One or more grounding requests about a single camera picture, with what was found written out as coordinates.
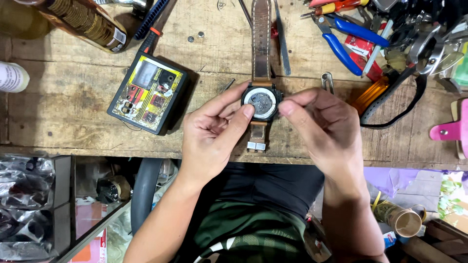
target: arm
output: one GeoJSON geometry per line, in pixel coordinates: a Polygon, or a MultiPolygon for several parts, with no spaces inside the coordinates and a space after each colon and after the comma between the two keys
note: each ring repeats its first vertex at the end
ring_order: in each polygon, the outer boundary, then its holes
{"type": "Polygon", "coordinates": [[[184,240],[202,188],[229,161],[254,114],[239,99],[248,82],[211,99],[183,120],[182,165],[177,178],[133,237],[124,263],[165,263],[184,240]]]}
{"type": "Polygon", "coordinates": [[[279,111],[299,131],[325,174],[323,226],[336,261],[388,262],[370,209],[357,111],[319,88],[286,98],[279,111]]]}

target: left hand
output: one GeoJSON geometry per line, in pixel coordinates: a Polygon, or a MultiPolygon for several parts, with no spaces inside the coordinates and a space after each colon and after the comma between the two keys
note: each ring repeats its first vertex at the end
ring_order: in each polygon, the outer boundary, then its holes
{"type": "Polygon", "coordinates": [[[229,161],[234,146],[246,131],[255,108],[241,107],[240,98],[250,81],[212,98],[183,119],[182,165],[179,175],[203,187],[229,161]]]}

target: fingernail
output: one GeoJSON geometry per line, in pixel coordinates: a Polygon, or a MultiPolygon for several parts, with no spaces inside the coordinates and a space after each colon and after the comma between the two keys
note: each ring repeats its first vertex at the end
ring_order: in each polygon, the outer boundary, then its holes
{"type": "Polygon", "coordinates": [[[255,108],[254,106],[248,104],[244,107],[244,115],[247,118],[251,118],[254,115],[255,108]]]}
{"type": "Polygon", "coordinates": [[[278,109],[279,109],[279,113],[285,116],[289,116],[294,110],[293,102],[285,100],[279,104],[278,109]]]}

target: blue-handled pliers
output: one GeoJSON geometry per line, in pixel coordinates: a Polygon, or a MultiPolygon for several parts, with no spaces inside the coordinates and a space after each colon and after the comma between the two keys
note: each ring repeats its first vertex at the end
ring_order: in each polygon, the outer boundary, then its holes
{"type": "Polygon", "coordinates": [[[322,31],[322,37],[327,40],[329,46],[338,59],[340,59],[341,63],[343,63],[343,65],[345,65],[356,76],[361,76],[362,70],[356,63],[354,63],[338,38],[331,32],[330,28],[335,28],[339,31],[355,35],[382,47],[388,47],[390,45],[388,40],[375,34],[374,32],[339,18],[329,18],[324,15],[312,15],[312,19],[322,31]]]}

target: red screwdriver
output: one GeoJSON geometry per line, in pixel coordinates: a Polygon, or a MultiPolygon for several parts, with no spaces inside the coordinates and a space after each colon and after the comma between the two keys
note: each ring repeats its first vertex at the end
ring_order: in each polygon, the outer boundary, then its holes
{"type": "Polygon", "coordinates": [[[338,12],[340,10],[346,11],[356,8],[359,5],[365,6],[369,0],[345,0],[345,1],[338,1],[334,3],[326,4],[322,7],[317,7],[313,12],[301,15],[301,17],[309,16],[309,15],[323,15],[329,14],[333,12],[338,12]]]}

